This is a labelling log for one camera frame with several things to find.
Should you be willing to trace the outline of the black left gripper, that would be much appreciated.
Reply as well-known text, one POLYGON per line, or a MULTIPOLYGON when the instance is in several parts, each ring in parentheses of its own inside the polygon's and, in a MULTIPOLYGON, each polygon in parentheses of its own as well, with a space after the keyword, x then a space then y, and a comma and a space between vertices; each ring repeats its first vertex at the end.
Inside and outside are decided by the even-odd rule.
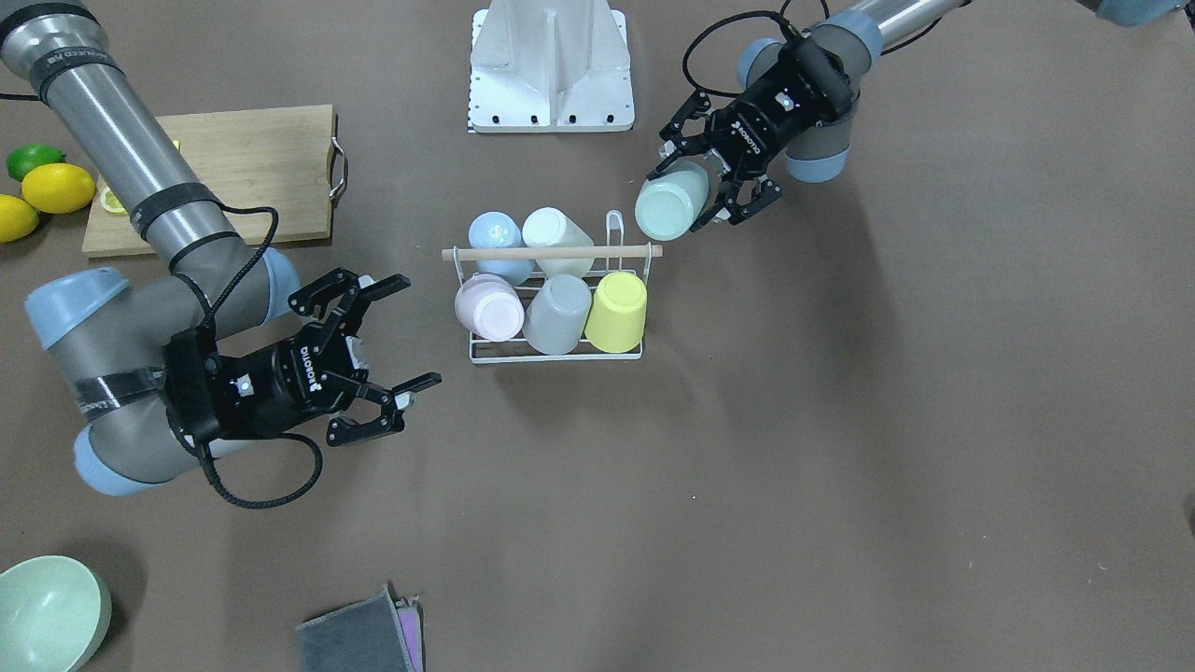
POLYGON ((827 38, 793 37, 752 42, 739 59, 742 93, 712 111, 705 90, 694 90, 660 132, 661 161, 648 181, 664 175, 679 158, 721 159, 713 203, 688 227, 698 232, 713 220, 736 226, 782 197, 767 175, 777 159, 804 183, 823 183, 848 161, 854 116, 854 38, 833 47, 827 38), (690 122, 700 132, 684 133, 690 122), (739 193, 752 179, 750 198, 739 193))

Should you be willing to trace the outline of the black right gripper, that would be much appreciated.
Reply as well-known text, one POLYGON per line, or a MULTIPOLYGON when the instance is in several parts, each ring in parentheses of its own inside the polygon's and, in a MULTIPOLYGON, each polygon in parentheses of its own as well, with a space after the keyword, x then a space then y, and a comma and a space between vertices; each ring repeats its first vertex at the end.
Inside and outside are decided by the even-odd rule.
MULTIPOLYGON (((402 273, 381 280, 333 269, 304 285, 288 298, 294 314, 326 318, 330 303, 382 301, 411 285, 402 273)), ((329 421, 329 446, 350 445, 405 429, 404 413, 418 392, 443 381, 439 371, 405 380, 396 387, 368 381, 358 356, 358 322, 338 317, 308 322, 293 336, 249 356, 226 358, 217 352, 215 332, 195 328, 176 332, 163 348, 166 405, 171 422, 197 442, 256 440, 337 413, 329 421), (347 417, 355 399, 370 401, 379 416, 368 422, 347 417)))

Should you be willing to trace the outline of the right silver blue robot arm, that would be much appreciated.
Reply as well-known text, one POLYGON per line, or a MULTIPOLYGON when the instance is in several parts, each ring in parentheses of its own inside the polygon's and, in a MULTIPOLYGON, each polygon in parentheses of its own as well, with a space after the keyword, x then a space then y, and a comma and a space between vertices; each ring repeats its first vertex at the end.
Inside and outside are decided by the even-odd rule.
POLYGON ((295 427, 327 416, 326 442, 403 430, 435 371, 396 387, 370 381, 358 326, 372 303, 400 292, 336 268, 304 285, 272 248, 250 248, 225 204, 171 143, 80 1, 5 1, 4 65, 63 120, 168 275, 133 287, 114 268, 71 273, 27 295, 41 346, 74 390, 87 424, 74 441, 80 477, 131 495, 201 469, 243 508, 215 463, 258 440, 315 440, 295 427))

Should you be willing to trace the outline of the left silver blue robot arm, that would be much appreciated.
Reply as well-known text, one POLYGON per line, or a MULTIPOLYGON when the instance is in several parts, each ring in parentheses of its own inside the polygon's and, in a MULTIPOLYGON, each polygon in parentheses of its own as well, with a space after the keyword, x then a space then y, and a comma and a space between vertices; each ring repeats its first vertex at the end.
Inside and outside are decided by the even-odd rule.
POLYGON ((854 1, 810 28, 760 11, 782 39, 752 42, 736 65, 739 90, 693 85, 660 132, 661 161, 646 175, 635 218, 652 242, 674 242, 712 221, 739 225, 782 197, 770 177, 836 178, 848 161, 863 77, 891 51, 930 33, 956 1, 854 1))

